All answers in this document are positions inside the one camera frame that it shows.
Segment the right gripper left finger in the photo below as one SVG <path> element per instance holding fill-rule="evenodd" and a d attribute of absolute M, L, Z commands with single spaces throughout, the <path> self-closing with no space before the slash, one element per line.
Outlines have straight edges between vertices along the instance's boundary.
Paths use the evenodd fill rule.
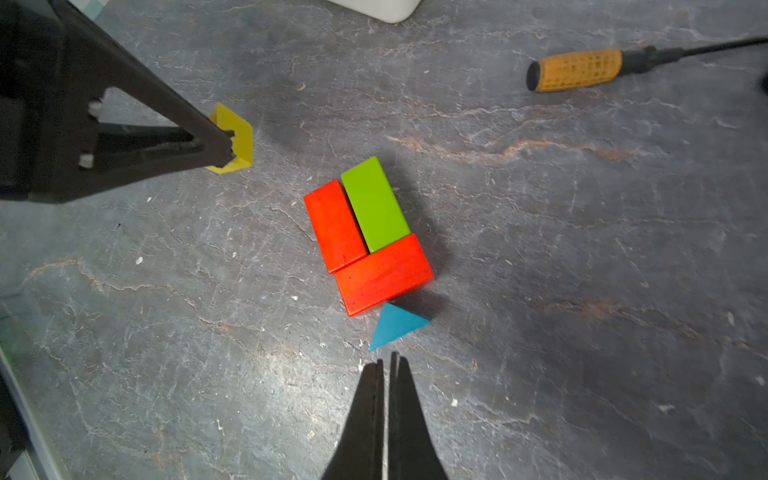
<path fill-rule="evenodd" d="M 364 366 L 336 450 L 322 479 L 382 479 L 383 361 Z"/>

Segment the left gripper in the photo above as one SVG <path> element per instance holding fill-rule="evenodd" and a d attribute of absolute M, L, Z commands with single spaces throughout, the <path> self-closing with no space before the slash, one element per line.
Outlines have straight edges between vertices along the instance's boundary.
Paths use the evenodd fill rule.
<path fill-rule="evenodd" d="M 1 3 L 1 198 L 64 203 L 234 158 L 215 125 L 68 1 Z"/>

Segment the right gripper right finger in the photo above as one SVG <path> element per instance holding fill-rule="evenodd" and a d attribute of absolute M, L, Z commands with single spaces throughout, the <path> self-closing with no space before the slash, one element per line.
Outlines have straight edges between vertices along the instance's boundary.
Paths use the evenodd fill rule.
<path fill-rule="evenodd" d="M 387 444 L 389 479 L 448 479 L 431 441 L 409 362 L 397 352 L 390 364 Z"/>

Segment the teal small block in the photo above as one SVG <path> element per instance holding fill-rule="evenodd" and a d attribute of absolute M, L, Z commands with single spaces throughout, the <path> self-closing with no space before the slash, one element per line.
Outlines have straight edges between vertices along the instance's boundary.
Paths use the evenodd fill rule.
<path fill-rule="evenodd" d="M 384 303 L 368 351 L 373 352 L 429 323 L 430 320 L 423 316 L 392 303 Z"/>

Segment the red block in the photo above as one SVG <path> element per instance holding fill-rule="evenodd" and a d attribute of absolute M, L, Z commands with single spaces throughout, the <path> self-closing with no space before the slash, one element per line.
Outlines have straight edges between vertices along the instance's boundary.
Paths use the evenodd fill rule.
<path fill-rule="evenodd" d="M 434 272 L 415 234 L 367 255 L 334 274 L 346 313 L 363 314 L 421 288 Z"/>
<path fill-rule="evenodd" d="M 332 180 L 305 195 L 304 204 L 329 274 L 368 255 L 352 208 L 338 180 Z"/>

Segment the yellow small block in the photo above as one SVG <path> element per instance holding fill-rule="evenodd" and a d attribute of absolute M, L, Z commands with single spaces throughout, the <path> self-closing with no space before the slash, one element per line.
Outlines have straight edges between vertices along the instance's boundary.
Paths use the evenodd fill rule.
<path fill-rule="evenodd" d="M 249 168 L 254 158 L 252 126 L 221 103 L 214 106 L 209 118 L 221 130 L 233 133 L 230 139 L 234 158 L 223 167 L 209 166 L 208 170 L 226 174 Z"/>

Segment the green rectangular block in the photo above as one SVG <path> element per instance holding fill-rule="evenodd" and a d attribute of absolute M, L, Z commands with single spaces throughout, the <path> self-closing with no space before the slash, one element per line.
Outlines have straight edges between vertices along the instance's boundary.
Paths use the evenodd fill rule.
<path fill-rule="evenodd" d="M 370 253 L 411 234 L 376 157 L 344 172 L 341 180 Z"/>

